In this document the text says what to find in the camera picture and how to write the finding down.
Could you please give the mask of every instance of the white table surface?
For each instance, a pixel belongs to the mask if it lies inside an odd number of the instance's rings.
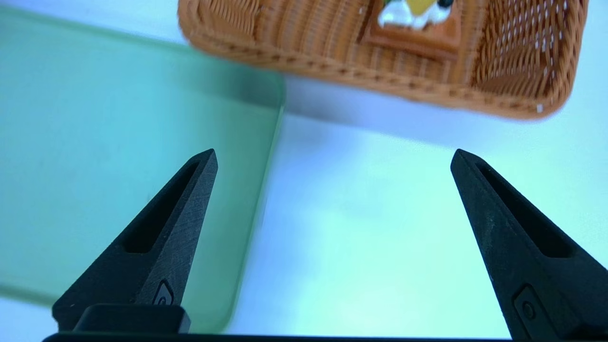
[[[184,42],[175,0],[0,2]],[[287,75],[264,222],[227,332],[509,337],[449,171],[456,148],[608,265],[607,12],[591,1],[572,96],[540,122]],[[53,332],[48,309],[0,299],[8,310],[0,340]]]

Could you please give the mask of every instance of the green plastic tray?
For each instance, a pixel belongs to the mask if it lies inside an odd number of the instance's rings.
[[[219,332],[238,297],[280,123],[280,75],[0,7],[0,296],[43,305],[192,155],[215,187],[182,305]]]

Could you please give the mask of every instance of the basket weave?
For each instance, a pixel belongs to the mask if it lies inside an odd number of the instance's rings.
[[[372,0],[179,0],[179,23],[210,54],[410,100],[517,119],[572,90],[589,0],[461,1],[457,61],[361,43]]]

